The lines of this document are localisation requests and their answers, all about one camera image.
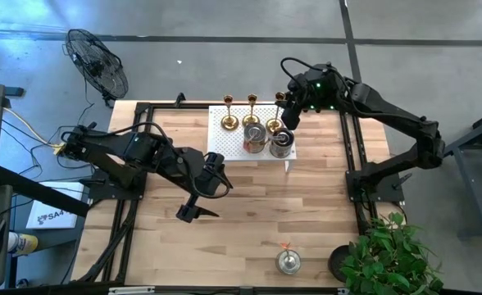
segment brass goblet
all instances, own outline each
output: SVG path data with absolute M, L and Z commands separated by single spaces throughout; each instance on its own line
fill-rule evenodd
M 256 94 L 248 95 L 248 104 L 250 105 L 250 115 L 246 115 L 243 118 L 243 126 L 246 126 L 250 123 L 259 123 L 259 117 L 254 115 L 254 106 L 256 105 L 256 101 L 257 101 Z
M 277 102 L 280 102 L 282 100 L 284 100 L 285 98 L 285 95 L 284 93 L 282 92 L 278 92 L 275 94 L 275 100 Z M 277 129 L 283 127 L 283 122 L 281 122 L 281 120 L 279 120 L 277 118 L 277 115 L 280 113 L 280 107 L 277 107 L 276 110 L 275 110 L 275 118 L 273 119 L 269 119 L 267 122 L 266 122 L 266 129 L 268 130 L 268 132 L 270 134 L 273 134 L 274 131 L 276 131 Z
M 228 115 L 224 116 L 223 119 L 221 119 L 221 127 L 228 131 L 235 130 L 239 126 L 239 120 L 236 116 L 232 116 L 230 114 L 230 107 L 232 106 L 234 98 L 232 98 L 231 95 L 225 95 L 223 97 L 223 101 L 225 102 L 226 108 L 228 109 Z

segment black pot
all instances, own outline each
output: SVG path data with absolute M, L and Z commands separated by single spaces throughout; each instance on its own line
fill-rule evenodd
M 350 256 L 348 245 L 339 246 L 332 251 L 332 254 L 330 254 L 328 263 L 330 273 L 332 273 L 332 275 L 340 282 L 347 281 L 347 276 L 342 273 L 340 269 L 348 256 Z

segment gray floor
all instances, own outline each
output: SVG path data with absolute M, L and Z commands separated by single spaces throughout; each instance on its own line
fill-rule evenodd
M 355 38 L 482 40 L 482 0 L 347 0 Z M 344 38 L 338 0 L 0 0 L 0 33 L 61 33 L 84 28 L 96 34 Z M 271 99 L 288 79 L 282 57 L 310 63 L 332 61 L 351 75 L 344 44 L 106 42 L 123 61 L 130 90 L 125 99 L 244 99 L 258 93 Z M 0 84 L 26 89 L 13 99 L 18 111 L 43 135 L 75 124 L 86 106 L 84 81 L 62 53 L 62 42 L 0 39 Z M 384 98 L 417 115 L 440 122 L 446 142 L 468 131 L 482 116 L 482 47 L 357 46 L 362 79 Z M 301 67 L 291 64 L 291 72 Z M 105 129 L 111 112 L 89 86 L 96 106 L 84 123 Z M 7 120 L 18 124 L 7 116 Z M 412 140 L 392 129 L 392 154 Z M 26 147 L 36 143 L 8 129 Z M 31 165 L 21 146 L 2 136 L 0 164 L 14 171 Z M 87 175 L 64 170 L 48 150 L 36 153 L 43 164 L 38 179 Z M 477 226 L 452 158 L 436 170 L 413 170 L 404 185 L 410 223 L 443 261 L 448 288 L 482 292 L 482 238 L 463 242 L 459 229 Z M 19 276 L 32 284 L 56 284 L 66 271 L 72 246 L 21 259 Z

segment wooden table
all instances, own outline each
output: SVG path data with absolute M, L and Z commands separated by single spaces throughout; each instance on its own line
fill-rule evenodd
M 132 125 L 135 104 L 116 103 L 110 131 Z M 207 110 L 157 110 L 153 120 L 174 139 L 176 147 L 207 150 Z M 350 121 L 349 127 L 355 144 Z M 368 160 L 389 158 L 383 125 L 361 120 L 361 130 Z M 357 223 L 345 188 L 347 162 L 339 114 L 302 114 L 295 136 L 298 160 L 287 175 L 279 161 L 227 163 L 226 174 L 234 189 L 227 197 L 198 201 L 219 218 L 204 216 L 191 224 L 176 219 L 175 213 L 189 194 L 158 175 L 149 175 L 139 203 L 125 283 L 341 286 L 328 271 L 327 259 L 337 246 L 357 239 Z M 360 167 L 357 157 L 354 161 Z M 72 279 L 84 275 L 107 245 L 115 206 L 116 201 L 107 200 L 90 210 Z M 380 214 L 396 210 L 378 203 Z M 281 243 L 291 243 L 302 258 L 302 268 L 294 276 L 282 275 L 275 268 Z M 112 278 L 120 253 L 119 247 Z

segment green plant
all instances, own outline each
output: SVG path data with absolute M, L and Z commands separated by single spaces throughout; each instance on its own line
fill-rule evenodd
M 419 228 L 404 225 L 399 213 L 372 222 L 367 236 L 348 245 L 350 256 L 341 268 L 347 288 L 354 294 L 437 295 L 443 287 L 437 277 L 441 265 L 430 267 L 432 252 L 414 239 Z

